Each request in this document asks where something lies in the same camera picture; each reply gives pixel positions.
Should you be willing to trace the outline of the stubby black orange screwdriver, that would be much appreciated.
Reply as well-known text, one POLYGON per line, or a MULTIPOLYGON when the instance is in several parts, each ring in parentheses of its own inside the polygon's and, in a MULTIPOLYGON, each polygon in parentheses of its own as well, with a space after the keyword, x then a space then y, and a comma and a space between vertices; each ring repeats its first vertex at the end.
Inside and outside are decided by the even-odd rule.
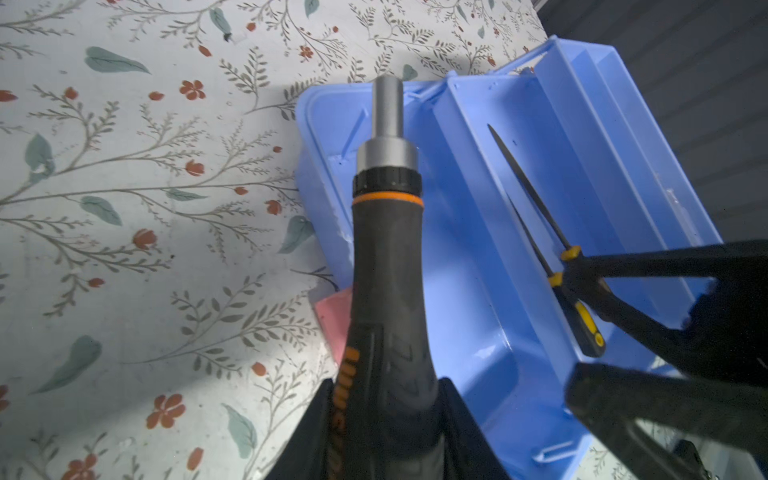
POLYGON ((440 479, 442 412, 422 274, 424 202, 404 137, 403 83, 372 85, 372 135, 353 179, 351 323, 332 394, 330 479, 440 479))

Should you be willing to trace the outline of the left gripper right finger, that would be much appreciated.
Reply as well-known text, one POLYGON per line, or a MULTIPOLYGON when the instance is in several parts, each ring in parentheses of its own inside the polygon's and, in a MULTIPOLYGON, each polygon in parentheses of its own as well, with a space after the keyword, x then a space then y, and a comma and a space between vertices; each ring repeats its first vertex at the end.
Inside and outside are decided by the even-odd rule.
POLYGON ((463 398, 448 378, 439 380, 444 436, 444 479, 509 480, 463 398))

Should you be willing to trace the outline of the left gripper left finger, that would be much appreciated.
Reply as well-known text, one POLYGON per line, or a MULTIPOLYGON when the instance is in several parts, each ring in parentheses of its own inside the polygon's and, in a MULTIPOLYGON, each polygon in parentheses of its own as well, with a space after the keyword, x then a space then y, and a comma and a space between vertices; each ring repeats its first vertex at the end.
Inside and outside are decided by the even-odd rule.
POLYGON ((323 380, 265 480, 324 480, 330 425, 331 379, 323 380))

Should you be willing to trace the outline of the white blue tool box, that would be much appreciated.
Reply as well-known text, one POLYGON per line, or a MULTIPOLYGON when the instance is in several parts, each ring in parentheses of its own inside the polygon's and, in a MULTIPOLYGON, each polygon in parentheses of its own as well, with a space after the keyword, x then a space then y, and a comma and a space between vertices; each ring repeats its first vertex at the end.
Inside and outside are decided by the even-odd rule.
POLYGON ((552 38, 485 75, 409 82, 403 102, 423 178, 435 370, 511 477, 573 479, 592 437, 564 401, 584 354, 546 280, 561 267, 559 235, 587 255, 720 235, 612 46, 552 38))

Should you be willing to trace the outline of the slim yellow black screwdriver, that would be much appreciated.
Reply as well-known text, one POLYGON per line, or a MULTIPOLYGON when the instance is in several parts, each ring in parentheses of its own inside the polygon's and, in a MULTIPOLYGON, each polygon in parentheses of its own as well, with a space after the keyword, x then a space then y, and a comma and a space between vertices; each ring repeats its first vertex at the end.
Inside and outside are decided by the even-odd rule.
MULTIPOLYGON (((555 221, 554 217, 550 213, 549 209, 546 207, 544 201, 540 197, 540 195, 536 192, 533 184, 530 182, 528 177, 526 176, 525 172, 517 162, 517 160, 514 158, 511 151, 508 149, 500 135, 497 133, 497 131, 493 128, 492 125, 487 125, 488 130, 490 131, 496 145, 498 146, 499 150, 501 151, 503 157, 505 158, 507 164, 509 165, 510 169, 514 173, 518 183, 521 185, 521 187, 524 189, 526 195, 529 197, 531 202, 535 205, 537 212, 547 221, 549 226, 551 227, 551 230, 555 234, 555 236, 558 238, 560 243, 562 244, 563 251, 560 254, 560 259, 565 262, 571 262, 573 260, 576 260, 579 257, 583 257, 583 252, 580 246, 578 245, 572 245, 566 238, 563 231, 558 226, 557 222, 555 221)), ((545 256, 542 254, 540 249, 538 248, 538 245, 536 244, 535 239, 533 238, 533 235, 530 233, 529 229, 527 228, 522 216, 519 214, 517 208, 515 205, 512 205, 513 210, 518 218, 518 221, 520 222, 521 226, 523 227, 523 231, 525 233, 525 236, 533 248, 534 254, 538 262, 540 263, 541 267, 543 268, 548 281, 552 287, 555 286, 555 280, 561 279, 562 274, 561 273, 555 273, 551 268, 546 260, 545 256)))

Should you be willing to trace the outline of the thin black screwdriver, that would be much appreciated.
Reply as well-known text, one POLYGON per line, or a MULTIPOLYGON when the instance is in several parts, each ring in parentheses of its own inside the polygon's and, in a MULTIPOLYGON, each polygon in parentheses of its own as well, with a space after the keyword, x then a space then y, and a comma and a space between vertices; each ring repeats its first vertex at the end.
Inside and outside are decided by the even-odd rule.
POLYGON ((563 287, 563 273, 554 272, 550 268, 547 260, 539 250, 532 234, 515 206, 513 206, 513 210, 523 227, 525 236, 532 246, 537 260, 545 271, 548 283, 558 300, 561 310, 582 353, 590 358, 599 358, 603 356, 606 350, 606 341, 590 311, 572 293, 566 292, 563 287))

